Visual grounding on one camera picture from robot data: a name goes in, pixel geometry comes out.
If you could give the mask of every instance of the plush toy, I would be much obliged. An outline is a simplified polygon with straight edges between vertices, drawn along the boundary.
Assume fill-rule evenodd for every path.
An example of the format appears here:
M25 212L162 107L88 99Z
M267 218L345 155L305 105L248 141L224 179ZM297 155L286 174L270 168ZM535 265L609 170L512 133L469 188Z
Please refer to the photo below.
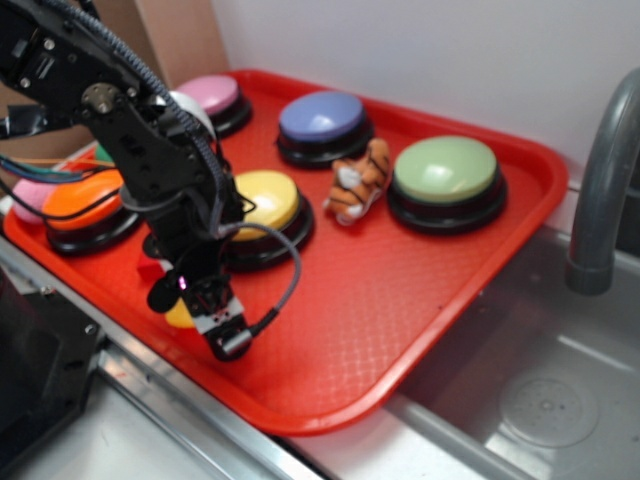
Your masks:
M323 208L335 214L341 225L351 225L367 213L387 187L391 172L389 146L383 139L373 138L363 157L335 160L332 168L333 184Z

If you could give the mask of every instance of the large button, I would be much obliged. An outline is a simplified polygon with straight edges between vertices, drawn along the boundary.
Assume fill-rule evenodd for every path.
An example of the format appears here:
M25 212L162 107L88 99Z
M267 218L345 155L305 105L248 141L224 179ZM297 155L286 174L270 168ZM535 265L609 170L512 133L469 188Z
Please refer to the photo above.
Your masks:
M122 177L117 170L106 170L86 180L67 183L57 187L42 206L47 215L64 216L97 202L113 190L122 186ZM49 221L57 230L76 230L91 226L115 213L122 205L119 195L105 200L87 213L66 221Z
M290 103L280 114L281 132L301 142L326 142L362 121L362 102L342 92L317 92Z
M496 157L467 137L435 137L406 148L397 159L397 186L416 200L452 203L472 198L493 181Z
M245 215L246 222L259 223L275 230L285 226L298 208L298 189L284 173L274 170L255 170L236 176L238 192L256 204ZM264 237L262 230L243 228L233 241L242 242Z
M215 115L230 107L240 95L238 82L227 75L206 75L180 85L177 91L189 95L207 115Z

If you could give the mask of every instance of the sink drain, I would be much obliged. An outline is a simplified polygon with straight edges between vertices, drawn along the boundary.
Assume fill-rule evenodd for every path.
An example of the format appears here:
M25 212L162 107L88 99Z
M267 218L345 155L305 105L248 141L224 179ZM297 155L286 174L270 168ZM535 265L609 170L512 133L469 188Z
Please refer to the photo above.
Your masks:
M509 382L500 396L505 424L523 440L541 447L568 447L598 422L595 398L578 382L557 374L530 372Z

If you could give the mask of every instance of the purple button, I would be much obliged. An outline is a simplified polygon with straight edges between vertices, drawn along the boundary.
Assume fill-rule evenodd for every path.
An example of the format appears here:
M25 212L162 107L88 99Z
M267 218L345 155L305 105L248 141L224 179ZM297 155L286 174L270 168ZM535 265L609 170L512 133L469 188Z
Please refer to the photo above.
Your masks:
M353 95L317 92L284 108L280 114L280 130L300 142L325 142L350 132L363 117L362 102Z
M180 85L178 92L189 95L207 115L216 115L231 106L240 94L238 82L226 75L207 75Z

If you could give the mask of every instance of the white wall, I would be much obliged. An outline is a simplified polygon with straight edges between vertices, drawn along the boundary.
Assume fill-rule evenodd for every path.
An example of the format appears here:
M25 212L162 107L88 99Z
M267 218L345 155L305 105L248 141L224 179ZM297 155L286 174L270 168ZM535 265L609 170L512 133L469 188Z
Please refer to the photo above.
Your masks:
M581 177L640 66L636 0L212 0L231 67L323 83L542 142Z

